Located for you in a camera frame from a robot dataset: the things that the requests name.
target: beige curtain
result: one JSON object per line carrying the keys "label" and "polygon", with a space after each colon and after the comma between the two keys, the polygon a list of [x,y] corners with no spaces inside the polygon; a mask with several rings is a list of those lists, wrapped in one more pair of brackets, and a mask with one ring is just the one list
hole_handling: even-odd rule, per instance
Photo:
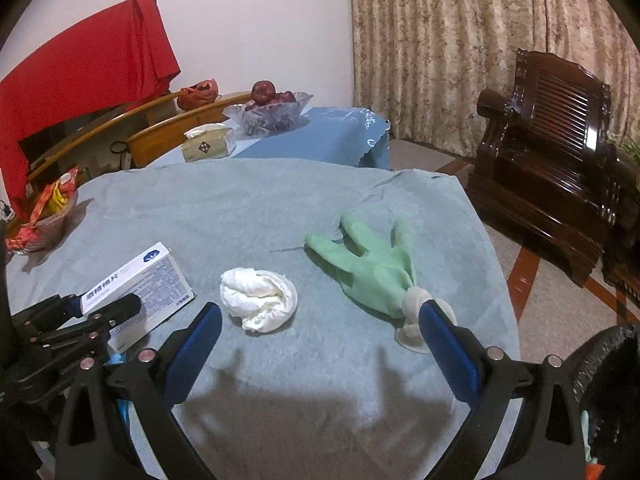
{"label": "beige curtain", "polygon": [[511,94],[515,52],[553,52],[611,85],[609,139],[640,135],[640,54],[606,0],[352,0],[355,105],[401,139],[475,156],[484,88]]}

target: blue gripper pad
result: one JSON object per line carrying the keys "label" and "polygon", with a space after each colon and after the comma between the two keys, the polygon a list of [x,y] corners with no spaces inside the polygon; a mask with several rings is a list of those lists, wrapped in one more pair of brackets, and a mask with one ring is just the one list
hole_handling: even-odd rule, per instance
{"label": "blue gripper pad", "polygon": [[[110,358],[109,361],[107,362],[108,365],[117,365],[117,364],[121,364],[125,361],[124,359],[124,355],[122,354],[113,354]],[[116,399],[116,404],[118,406],[118,411],[120,412],[120,416],[122,418],[122,420],[124,421],[125,426],[127,427],[127,430],[129,429],[129,401],[128,400],[123,400],[123,399]]]}
{"label": "blue gripper pad", "polygon": [[484,380],[480,342],[470,330],[453,325],[435,300],[422,304],[418,326],[456,399],[475,407]]}
{"label": "blue gripper pad", "polygon": [[84,314],[82,313],[82,296],[72,297],[69,301],[69,304],[67,305],[66,311],[70,316],[77,317],[78,319],[83,317]]}
{"label": "blue gripper pad", "polygon": [[162,345],[161,354],[167,347],[175,352],[164,372],[165,405],[172,407],[186,400],[221,332],[220,307],[209,302],[188,328],[174,332]]}

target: red apple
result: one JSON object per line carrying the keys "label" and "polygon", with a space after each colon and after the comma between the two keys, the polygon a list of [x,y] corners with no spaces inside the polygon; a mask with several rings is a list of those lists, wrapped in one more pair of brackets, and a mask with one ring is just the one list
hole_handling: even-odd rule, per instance
{"label": "red apple", "polygon": [[269,103],[270,105],[274,105],[276,103],[285,103],[284,94],[277,93],[276,96]]}
{"label": "red apple", "polygon": [[276,97],[276,87],[271,81],[258,81],[251,90],[251,99],[262,106]]}
{"label": "red apple", "polygon": [[284,94],[282,94],[282,99],[283,99],[283,102],[285,102],[285,103],[295,103],[295,102],[297,102],[296,101],[296,96],[293,95],[293,92],[289,92],[289,91],[286,91],[286,92],[284,92]]}

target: wooden chair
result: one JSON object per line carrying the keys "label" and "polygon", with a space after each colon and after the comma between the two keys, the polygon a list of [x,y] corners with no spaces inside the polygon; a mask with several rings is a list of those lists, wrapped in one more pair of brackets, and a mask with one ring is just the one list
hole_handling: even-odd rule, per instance
{"label": "wooden chair", "polygon": [[616,224],[602,256],[602,274],[640,306],[640,166],[623,150],[613,150],[607,167],[620,184]]}
{"label": "wooden chair", "polygon": [[[38,177],[41,174],[45,173],[55,163],[57,163],[60,158],[76,149],[81,144],[84,144],[88,140],[94,138],[95,136],[99,136],[121,125],[124,121],[129,120],[133,116],[143,116],[146,120],[146,124],[148,125],[156,124],[158,121],[162,121],[168,116],[174,116],[176,113],[176,108],[173,101],[178,97],[178,95],[180,95],[180,92],[163,95],[157,99],[154,99],[153,101],[146,102],[137,108],[132,108],[128,112],[120,114],[119,116],[109,121],[105,121],[95,128],[92,128],[86,132],[82,132],[81,135],[77,136],[75,139],[72,139],[71,142],[61,143],[53,150],[50,150],[50,153],[47,153],[44,157],[43,163],[39,164],[33,171],[31,171],[31,173],[28,174],[27,181],[32,184],[34,189],[38,187],[44,187],[44,185],[37,186],[36,183]],[[46,180],[46,182],[50,182],[51,179],[55,180],[60,176],[58,173],[59,171],[57,171],[55,174],[49,175],[50,180]]]}
{"label": "wooden chair", "polygon": [[201,106],[149,126],[127,139],[129,151],[137,168],[144,168],[156,158],[184,142],[184,133],[196,126],[226,121],[222,111],[235,104],[251,100],[251,92],[236,92],[220,96],[216,102]]}
{"label": "wooden chair", "polygon": [[489,119],[467,193],[555,245],[583,286],[614,224],[620,187],[606,170],[610,89],[578,64],[518,50],[513,95],[484,90]]}

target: black bag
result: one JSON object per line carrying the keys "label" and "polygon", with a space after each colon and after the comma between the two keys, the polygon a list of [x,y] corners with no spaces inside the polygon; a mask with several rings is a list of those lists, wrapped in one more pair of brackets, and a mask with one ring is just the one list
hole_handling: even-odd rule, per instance
{"label": "black bag", "polygon": [[565,361],[580,412],[589,413],[600,480],[640,479],[640,324],[603,330]]}

